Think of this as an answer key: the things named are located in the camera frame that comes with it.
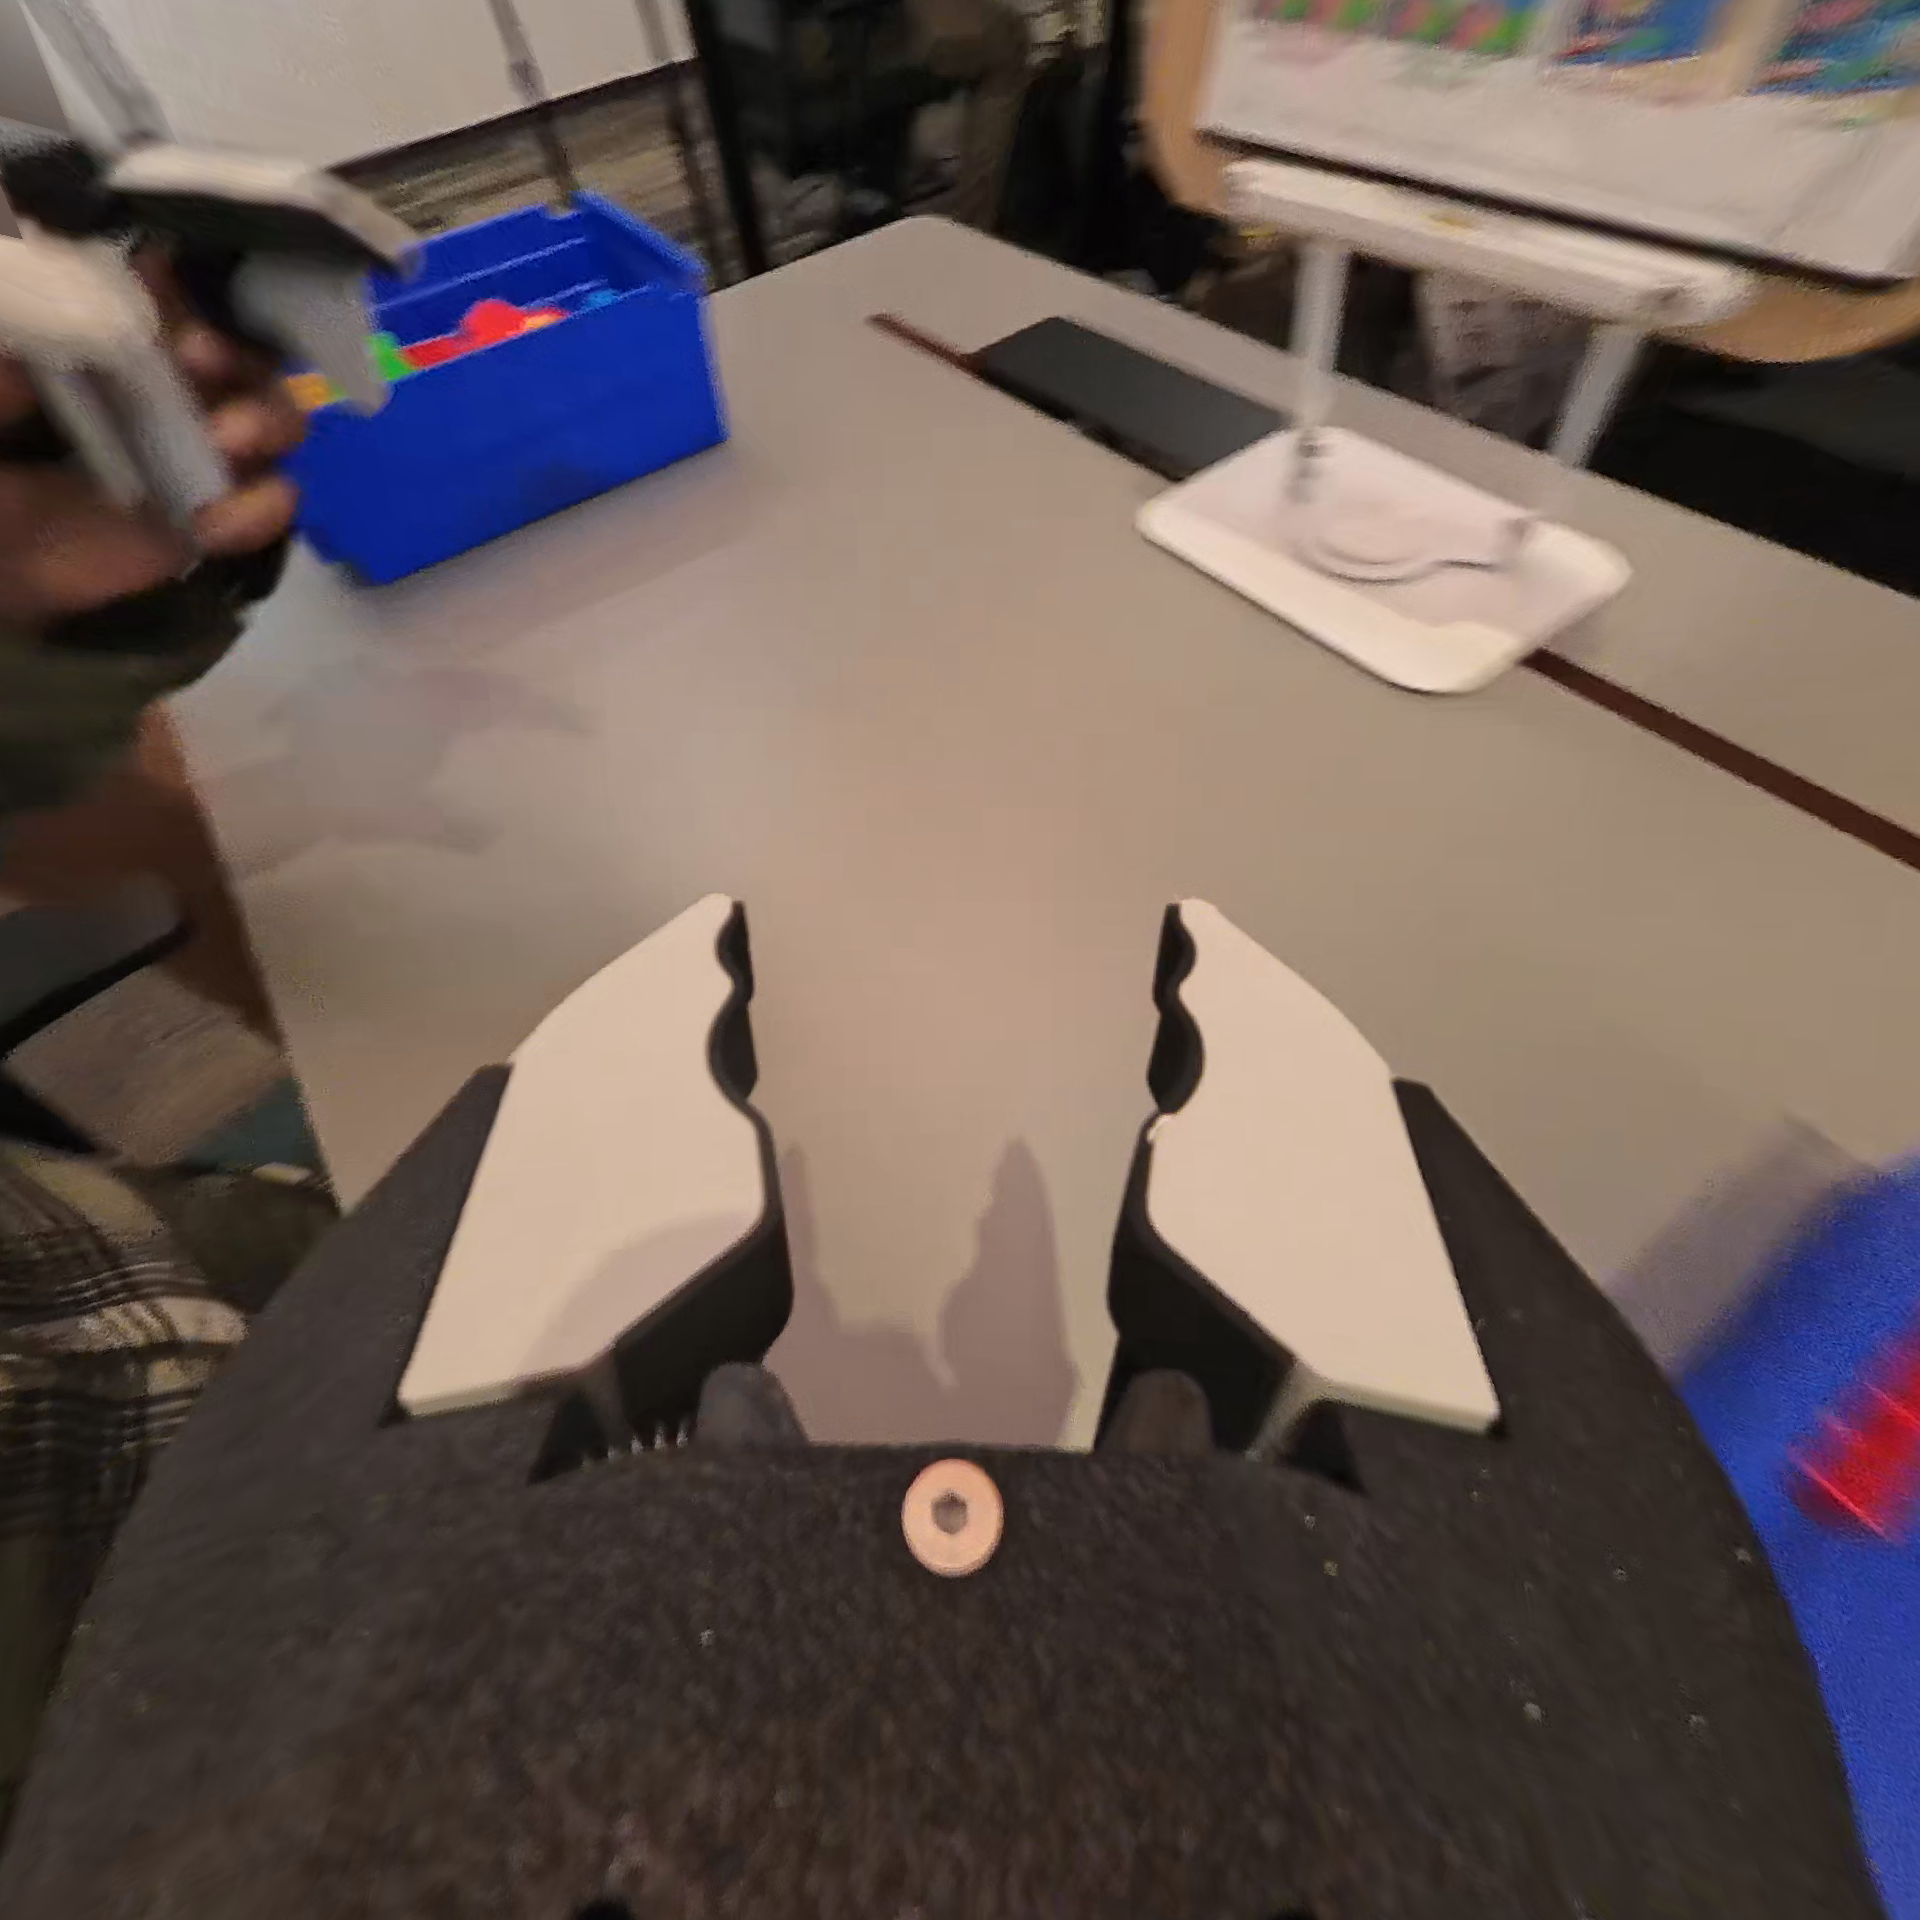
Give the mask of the white document stand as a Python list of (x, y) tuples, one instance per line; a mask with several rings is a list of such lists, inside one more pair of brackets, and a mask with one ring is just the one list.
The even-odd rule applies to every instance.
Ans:
[[(1362, 671), (1424, 695), (1486, 687), (1611, 603), (1625, 557), (1557, 516), (1654, 331), (1708, 326), (1753, 272), (1571, 224), (1285, 159), (1232, 159), (1228, 206), (1302, 242), (1290, 428), (1150, 498), (1138, 534)], [(1484, 282), (1588, 323), (1528, 503), (1333, 422), (1353, 255)]]

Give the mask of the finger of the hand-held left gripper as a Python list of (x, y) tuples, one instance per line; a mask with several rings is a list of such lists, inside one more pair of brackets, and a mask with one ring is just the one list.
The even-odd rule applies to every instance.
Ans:
[(358, 270), (321, 255), (243, 255), (227, 295), (243, 334), (284, 367), (321, 372), (358, 415), (381, 412), (392, 384), (373, 350)]
[(358, 279), (409, 272), (414, 231), (336, 174), (233, 150), (130, 148), (104, 186), (182, 268)]

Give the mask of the wooden pillar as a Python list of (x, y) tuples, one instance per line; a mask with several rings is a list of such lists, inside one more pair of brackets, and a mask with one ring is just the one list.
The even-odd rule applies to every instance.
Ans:
[(170, 714), (155, 710), (145, 719), (134, 771), (153, 862), (188, 923), (173, 972), (188, 989), (278, 1050), (281, 1023), (258, 968), (249, 926)]

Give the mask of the black high-back chair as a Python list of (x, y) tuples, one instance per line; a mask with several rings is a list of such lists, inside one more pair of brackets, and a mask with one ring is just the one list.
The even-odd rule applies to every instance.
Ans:
[(1125, 227), (1138, 5), (681, 12), (746, 279), (922, 215), (1075, 266)]

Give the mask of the blue plastic bin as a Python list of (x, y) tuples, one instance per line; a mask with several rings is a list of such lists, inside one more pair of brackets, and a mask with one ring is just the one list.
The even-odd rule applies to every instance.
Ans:
[(317, 559), (394, 584), (729, 435), (702, 261), (628, 211), (518, 207), (369, 279), (373, 328), (443, 334), (470, 301), (605, 285), (625, 304), (404, 379), (376, 415), (312, 412), (291, 474)]
[(1918, 1507), (1901, 1543), (1800, 1507), (1792, 1452), (1886, 1348), (1918, 1347), (1915, 1158), (1848, 1183), (1683, 1368), (1812, 1659), (1890, 1916), (1918, 1916)]

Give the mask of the person's left hand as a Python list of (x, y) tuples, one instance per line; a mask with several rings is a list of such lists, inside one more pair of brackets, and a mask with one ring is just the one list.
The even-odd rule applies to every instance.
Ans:
[(228, 486), (188, 528), (118, 508), (70, 459), (3, 461), (3, 619), (37, 632), (65, 618), (186, 576), (205, 559), (256, 559), (293, 532), (297, 488), (284, 459), (305, 415), (277, 366), (208, 324), (173, 326), (171, 350), (198, 397)]

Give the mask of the black tripod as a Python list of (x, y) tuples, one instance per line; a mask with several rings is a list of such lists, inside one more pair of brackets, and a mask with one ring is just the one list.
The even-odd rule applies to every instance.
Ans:
[[(657, 85), (658, 120), (666, 144), (680, 170), (680, 186), (684, 192), (685, 212), (692, 228), (692, 240), (699, 242), (704, 290), (713, 287), (713, 248), (718, 242), (718, 227), (709, 199), (704, 167), (699, 159), (699, 142), (692, 133), (684, 85), (681, 60), (667, 50), (667, 5), (633, 3), (641, 38), (646, 55), (653, 60), (653, 72), (664, 76)], [(564, 139), (562, 109), (546, 85), (544, 69), (538, 58), (532, 35), (525, 27), (522, 6), (514, 3), (486, 3), (500, 40), (504, 62), (508, 67), (509, 85), (518, 101), (518, 111), (534, 136), (534, 148), (541, 159), (549, 186), (549, 204), (553, 211), (574, 212), (582, 200), (582, 181), (570, 156)]]

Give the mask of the instruction board on stand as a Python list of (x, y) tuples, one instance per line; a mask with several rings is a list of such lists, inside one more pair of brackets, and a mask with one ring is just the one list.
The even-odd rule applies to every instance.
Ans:
[[(1222, 19), (1225, 6), (1157, 5), (1146, 31), (1144, 127), (1154, 174), (1176, 200), (1190, 211), (1214, 212), (1235, 224), (1265, 227), (1229, 211), (1222, 174), (1232, 159), (1285, 159), (1355, 175), (1366, 183), (1406, 186), (1472, 207), (1571, 224), (1544, 212), (1460, 199), (1459, 195), (1427, 186), (1361, 175), (1314, 159), (1244, 150), (1204, 134), (1196, 120), (1197, 91), (1204, 77), (1203, 69), (1212, 46), (1212, 29)], [(1654, 242), (1635, 232), (1588, 224), (1571, 227), (1696, 253), (1689, 247)], [(1654, 331), (1651, 339), (1716, 355), (1729, 360), (1762, 366), (1836, 360), (1859, 351), (1915, 342), (1915, 277), (1860, 284), (1772, 268), (1737, 255), (1699, 253), (1753, 272), (1758, 279), (1753, 301), (1742, 312), (1716, 324)]]

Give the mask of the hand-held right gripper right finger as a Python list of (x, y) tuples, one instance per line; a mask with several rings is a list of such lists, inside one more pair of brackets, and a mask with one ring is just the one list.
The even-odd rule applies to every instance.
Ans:
[(1297, 1456), (1333, 1408), (1497, 1438), (1379, 1046), (1206, 900), (1163, 910), (1153, 1002), (1153, 1108), (1108, 1263), (1108, 1429), (1140, 1378), (1184, 1376), (1236, 1456)]

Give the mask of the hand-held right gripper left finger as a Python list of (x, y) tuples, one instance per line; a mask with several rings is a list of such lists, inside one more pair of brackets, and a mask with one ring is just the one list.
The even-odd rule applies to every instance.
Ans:
[(746, 902), (704, 896), (514, 1050), (404, 1418), (555, 1396), (582, 1448), (669, 1446), (716, 1368), (768, 1356), (794, 1263), (753, 994)]

